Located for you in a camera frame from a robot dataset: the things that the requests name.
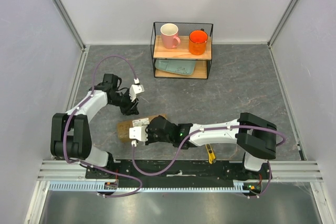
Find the brown cardboard express box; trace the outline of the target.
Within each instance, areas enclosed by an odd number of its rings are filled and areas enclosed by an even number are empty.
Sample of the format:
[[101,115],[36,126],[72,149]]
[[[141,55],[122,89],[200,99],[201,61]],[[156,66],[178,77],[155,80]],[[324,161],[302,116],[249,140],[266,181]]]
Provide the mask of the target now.
[[157,114],[157,115],[152,115],[152,116],[146,116],[143,118],[131,119],[128,121],[123,121],[123,122],[118,123],[117,124],[118,139],[122,143],[130,142],[131,139],[129,138],[129,129],[131,127],[148,125],[157,116],[159,115]]

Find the yellow utility knife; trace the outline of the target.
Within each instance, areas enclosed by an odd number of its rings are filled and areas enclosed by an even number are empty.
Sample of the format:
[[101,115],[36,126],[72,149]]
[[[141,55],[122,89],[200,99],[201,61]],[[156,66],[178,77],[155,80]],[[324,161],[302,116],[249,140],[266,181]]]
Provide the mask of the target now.
[[207,154],[208,154],[208,162],[210,164],[214,164],[216,162],[216,156],[215,156],[212,146],[210,144],[206,144],[205,147],[206,147]]

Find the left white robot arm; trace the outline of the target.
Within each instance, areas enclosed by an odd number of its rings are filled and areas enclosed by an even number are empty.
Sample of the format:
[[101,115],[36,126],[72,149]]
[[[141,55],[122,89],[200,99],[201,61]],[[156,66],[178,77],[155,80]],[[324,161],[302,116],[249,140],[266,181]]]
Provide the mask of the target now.
[[105,74],[103,81],[91,87],[74,108],[52,117],[50,151],[53,156],[69,163],[97,166],[97,173],[103,178],[114,175],[113,156],[93,146],[89,123],[106,105],[118,107],[123,115],[139,114],[137,95],[144,92],[143,85],[138,78],[129,88],[122,88],[121,83],[120,77]]

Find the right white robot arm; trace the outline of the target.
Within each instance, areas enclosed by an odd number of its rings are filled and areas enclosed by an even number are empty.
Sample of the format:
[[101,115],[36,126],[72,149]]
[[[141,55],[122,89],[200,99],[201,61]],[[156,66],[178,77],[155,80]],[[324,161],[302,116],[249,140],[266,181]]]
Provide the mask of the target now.
[[236,144],[245,151],[241,174],[254,178],[266,160],[276,158],[275,124],[251,113],[241,113],[238,119],[217,124],[174,124],[157,116],[145,127],[145,144],[170,143],[187,150],[207,144]]

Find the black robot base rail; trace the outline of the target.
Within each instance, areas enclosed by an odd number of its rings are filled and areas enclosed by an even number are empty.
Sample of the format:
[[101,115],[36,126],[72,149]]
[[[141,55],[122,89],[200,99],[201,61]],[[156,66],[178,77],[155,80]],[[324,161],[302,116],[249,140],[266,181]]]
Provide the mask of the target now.
[[[136,160],[139,169],[153,173],[165,168],[170,161],[165,160]],[[145,176],[138,172],[132,161],[122,159],[112,165],[113,171],[140,179],[144,187],[229,187],[233,180],[268,180],[269,165],[262,164],[260,171],[252,172],[244,168],[242,162],[177,160],[165,173],[157,176]],[[96,168],[86,169],[86,179],[115,179],[115,175],[103,172]],[[138,187],[139,182],[117,175],[118,185],[122,187]]]

